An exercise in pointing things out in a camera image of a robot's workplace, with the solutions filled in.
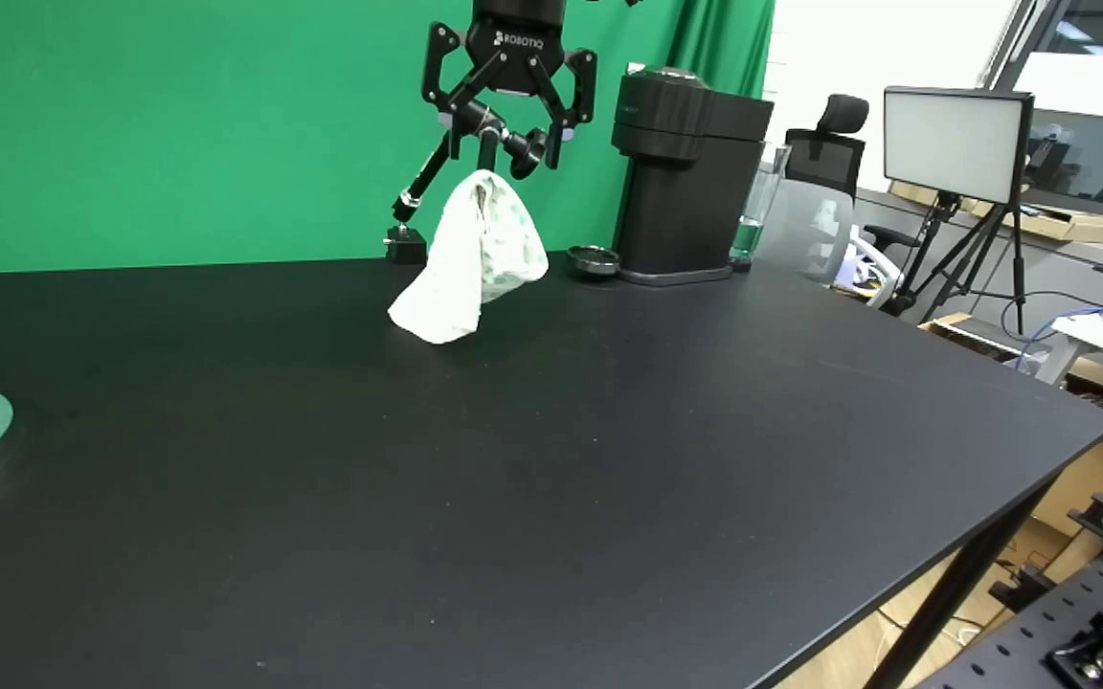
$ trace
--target tripod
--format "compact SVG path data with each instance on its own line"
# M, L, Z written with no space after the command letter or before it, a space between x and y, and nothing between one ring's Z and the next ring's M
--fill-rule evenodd
M917 272L924 268L924 256L928 247L933 245L933 235L942 227L942 215L951 218L957 208L957 196L938 196L938 210L928 218L928 241L920 245L917 261L910 261L910 272L902 278L902 288L896 291L896 298L883 305L887 314L902 314L910 310L924 291L942 278L942 288L933 291L924 321L933 318L933 310L954 298L954 293L969 293L973 284L977 284L977 272L982 263L987 261L987 247L997 245L998 237L998 227L1012 210L1012 247L1014 247L1014 261L1012 261L1012 298L1014 298L1014 334L1021 334L1021 303L1028 303L1028 288L1021 288L1021 231L1019 231L1019 204L997 204L933 268L924 284L910 284Z

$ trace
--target black table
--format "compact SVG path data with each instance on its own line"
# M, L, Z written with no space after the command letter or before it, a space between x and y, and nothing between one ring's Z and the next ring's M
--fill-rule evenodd
M775 682L1103 436L790 275L549 278L454 347L392 298L382 263L0 275L0 686Z

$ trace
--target black equipment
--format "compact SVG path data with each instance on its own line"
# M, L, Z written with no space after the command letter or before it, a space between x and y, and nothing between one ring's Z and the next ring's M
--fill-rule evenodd
M1082 531L1103 542L1103 495L1082 514L1071 514ZM982 635L954 662L947 662L924 689L947 686L1056 686L1103 689L1103 552L1048 580L1044 574L1019 574L1014 589L998 584L1012 599L1012 619Z
M629 278L730 272L730 241L775 104L703 87L694 73L629 73L614 144L633 157L618 252Z
M411 227L420 196L445 167L460 157L463 139L477 139L477 167L495 167L499 150L511 152L511 173L518 181L531 177L539 164L560 164L564 139L592 117L596 55L565 55L564 0L476 0L476 23L454 33L445 23L428 27L424 81L420 96L448 117L448 129L412 184L394 199L394 227L387 231L387 256L397 263L424 261L424 237ZM468 51L470 73L454 87L440 87L445 57ZM560 70L574 73L574 101L564 104L551 76ZM511 121L485 106L482 92L537 96L549 106L549 129L518 133Z

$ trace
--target green backdrop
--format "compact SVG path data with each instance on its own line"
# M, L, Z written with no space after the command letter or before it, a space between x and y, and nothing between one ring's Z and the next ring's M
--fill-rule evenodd
M416 101L434 20L468 27L470 0L0 0L0 272L379 256L394 192L440 139ZM565 2L564 43L601 55L601 117L521 184L551 247L614 235L624 64L757 96L768 20L775 0Z

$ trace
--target white cloth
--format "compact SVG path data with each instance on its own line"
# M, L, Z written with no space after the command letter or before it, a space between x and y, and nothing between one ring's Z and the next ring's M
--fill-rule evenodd
M549 275L549 247L499 173L470 173L445 204L424 272L392 303L392 321L428 343L477 330L482 303Z

